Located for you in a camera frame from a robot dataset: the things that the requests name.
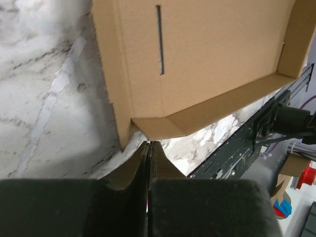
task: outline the cardboard box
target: cardboard box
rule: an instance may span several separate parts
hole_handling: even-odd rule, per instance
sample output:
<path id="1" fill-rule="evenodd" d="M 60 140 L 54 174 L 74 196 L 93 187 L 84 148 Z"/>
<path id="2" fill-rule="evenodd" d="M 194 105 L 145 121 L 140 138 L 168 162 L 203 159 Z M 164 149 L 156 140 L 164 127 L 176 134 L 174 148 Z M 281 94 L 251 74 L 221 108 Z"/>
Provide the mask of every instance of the cardboard box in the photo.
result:
<path id="1" fill-rule="evenodd" d="M 289 154 L 280 174 L 277 177 L 277 184 L 271 198 L 272 204 L 278 199 L 278 202 L 283 201 L 283 194 L 287 188 L 292 177 L 300 177 L 304 169 L 309 165 L 310 160 L 298 156 L 296 154 Z"/>
<path id="2" fill-rule="evenodd" d="M 124 148 L 181 137 L 299 77 L 314 0 L 94 0 L 109 100 Z"/>

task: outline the blue object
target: blue object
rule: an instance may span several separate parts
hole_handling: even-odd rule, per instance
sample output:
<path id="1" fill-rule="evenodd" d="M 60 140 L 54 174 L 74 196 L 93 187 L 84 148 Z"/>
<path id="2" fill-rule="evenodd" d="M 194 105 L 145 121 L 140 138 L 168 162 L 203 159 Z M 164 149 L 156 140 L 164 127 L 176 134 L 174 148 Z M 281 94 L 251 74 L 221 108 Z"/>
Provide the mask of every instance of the blue object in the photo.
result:
<path id="1" fill-rule="evenodd" d="M 278 200 L 276 200 L 274 206 L 282 212 L 286 217 L 291 215 L 292 213 L 292 206 L 287 200 L 283 200 L 281 205 L 279 205 Z"/>

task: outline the cardboard piece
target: cardboard piece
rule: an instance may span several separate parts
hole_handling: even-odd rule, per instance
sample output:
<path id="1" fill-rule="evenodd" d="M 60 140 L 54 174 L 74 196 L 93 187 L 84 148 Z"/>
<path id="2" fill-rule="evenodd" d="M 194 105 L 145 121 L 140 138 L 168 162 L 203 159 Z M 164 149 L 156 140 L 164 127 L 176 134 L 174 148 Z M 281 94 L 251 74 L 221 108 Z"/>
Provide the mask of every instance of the cardboard piece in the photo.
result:
<path id="1" fill-rule="evenodd" d="M 277 177 L 277 184 L 272 194 L 271 202 L 274 204 L 276 199 L 281 203 L 286 187 L 292 177 L 300 177 L 304 169 L 309 165 L 310 160 L 296 154 L 289 154 L 280 174 Z"/>
<path id="2" fill-rule="evenodd" d="M 131 120 L 150 140 L 185 136 L 294 81 L 315 12 L 314 0 L 94 0 L 122 148 Z"/>
<path id="3" fill-rule="evenodd" d="M 283 194 L 291 181 L 291 176 L 280 174 L 277 177 L 276 189 L 272 195 L 271 203 L 274 204 L 278 200 L 279 204 L 283 201 Z"/>
<path id="4" fill-rule="evenodd" d="M 280 174 L 301 177 L 303 170 L 311 161 L 296 154 L 290 154 L 287 158 Z"/>

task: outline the red object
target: red object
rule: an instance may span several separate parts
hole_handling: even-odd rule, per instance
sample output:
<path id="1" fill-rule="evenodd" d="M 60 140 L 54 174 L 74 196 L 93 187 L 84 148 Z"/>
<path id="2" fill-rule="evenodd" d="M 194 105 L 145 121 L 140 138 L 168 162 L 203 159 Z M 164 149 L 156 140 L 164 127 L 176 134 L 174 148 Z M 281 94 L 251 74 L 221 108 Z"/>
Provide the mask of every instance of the red object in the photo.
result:
<path id="1" fill-rule="evenodd" d="M 313 169 L 310 166 L 307 166 L 304 169 L 300 179 L 298 180 L 296 188 L 301 189 L 302 184 L 313 185 L 315 178 L 316 178 L 316 169 Z"/>
<path id="2" fill-rule="evenodd" d="M 279 209 L 277 209 L 275 206 L 273 206 L 273 210 L 275 211 L 275 214 L 279 217 L 286 218 L 286 215 L 284 215 Z"/>

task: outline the marble countertop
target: marble countertop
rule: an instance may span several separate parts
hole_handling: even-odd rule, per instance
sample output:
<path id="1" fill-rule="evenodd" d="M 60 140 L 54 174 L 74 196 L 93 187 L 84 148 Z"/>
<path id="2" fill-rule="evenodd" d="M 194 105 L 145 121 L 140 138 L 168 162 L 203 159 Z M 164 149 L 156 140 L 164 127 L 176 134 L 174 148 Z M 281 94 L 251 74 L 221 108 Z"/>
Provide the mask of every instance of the marble countertop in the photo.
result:
<path id="1" fill-rule="evenodd" d="M 100 178 L 147 140 L 136 132 L 119 150 L 89 5 L 0 0 L 1 178 Z M 167 157 L 189 174 L 273 95 L 190 136 L 162 140 Z"/>

